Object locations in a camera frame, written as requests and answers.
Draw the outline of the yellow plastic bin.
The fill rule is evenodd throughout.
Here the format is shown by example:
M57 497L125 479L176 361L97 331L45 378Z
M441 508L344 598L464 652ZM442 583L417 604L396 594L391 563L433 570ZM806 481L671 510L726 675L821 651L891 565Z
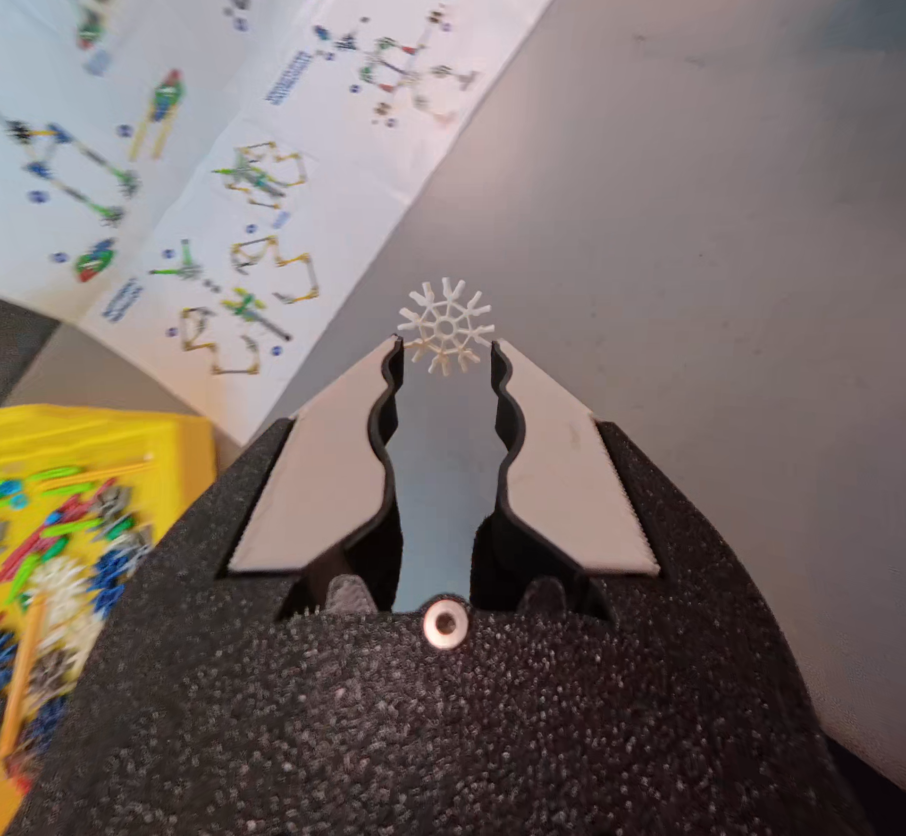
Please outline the yellow plastic bin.
M154 467L142 477L140 494L154 525L152 551L216 477L210 422L176 414L52 405L21 405L1 412L1 477L13 468L133 461L146 454ZM2 827L26 794L2 784Z

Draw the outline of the grey desk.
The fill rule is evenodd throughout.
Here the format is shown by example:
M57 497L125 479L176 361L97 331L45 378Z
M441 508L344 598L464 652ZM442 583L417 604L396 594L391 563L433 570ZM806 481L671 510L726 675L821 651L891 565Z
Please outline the grey desk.
M443 277L719 528L904 787L904 0L552 0L224 462ZM62 327L15 402L192 409L11 303L11 381Z

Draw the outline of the folded paper instruction sheet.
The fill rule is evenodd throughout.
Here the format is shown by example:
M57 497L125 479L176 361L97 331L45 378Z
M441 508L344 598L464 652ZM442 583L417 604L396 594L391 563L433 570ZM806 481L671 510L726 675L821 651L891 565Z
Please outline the folded paper instruction sheet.
M259 428L552 0L2 0L2 298Z

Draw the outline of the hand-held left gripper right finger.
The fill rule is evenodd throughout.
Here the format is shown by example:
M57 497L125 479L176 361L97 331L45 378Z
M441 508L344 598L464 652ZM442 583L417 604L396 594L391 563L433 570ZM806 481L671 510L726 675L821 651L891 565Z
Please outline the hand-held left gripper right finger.
M568 570L657 577L594 412L506 340L492 344L495 433L504 445L495 515Z

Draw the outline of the pile of colourful building pieces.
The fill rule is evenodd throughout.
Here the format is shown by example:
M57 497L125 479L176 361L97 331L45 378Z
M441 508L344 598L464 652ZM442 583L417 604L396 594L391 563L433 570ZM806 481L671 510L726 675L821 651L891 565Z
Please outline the pile of colourful building pieces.
M26 794L115 604L155 544L133 461L2 473L2 784Z

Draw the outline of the white snowflake connector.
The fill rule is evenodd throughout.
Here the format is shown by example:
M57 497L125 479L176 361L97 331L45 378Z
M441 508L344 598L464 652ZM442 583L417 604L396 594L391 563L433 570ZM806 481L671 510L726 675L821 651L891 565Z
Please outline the white snowflake connector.
M427 359L428 373L449 377L455 368L466 373L481 363L479 349L489 350L495 326L487 322L492 307L483 300L481 290L467 293L465 280L452 284L444 277L440 293L431 283L410 292L414 307L400 309L403 348L412 362Z

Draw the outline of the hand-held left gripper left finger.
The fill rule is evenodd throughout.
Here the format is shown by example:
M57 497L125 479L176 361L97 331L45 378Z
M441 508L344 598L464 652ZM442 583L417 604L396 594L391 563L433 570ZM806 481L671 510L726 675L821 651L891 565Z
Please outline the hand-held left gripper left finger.
M403 535L388 445L399 425L404 347L392 335L295 413L226 565L232 578L289 576L284 613L326 609L356 576L391 611Z

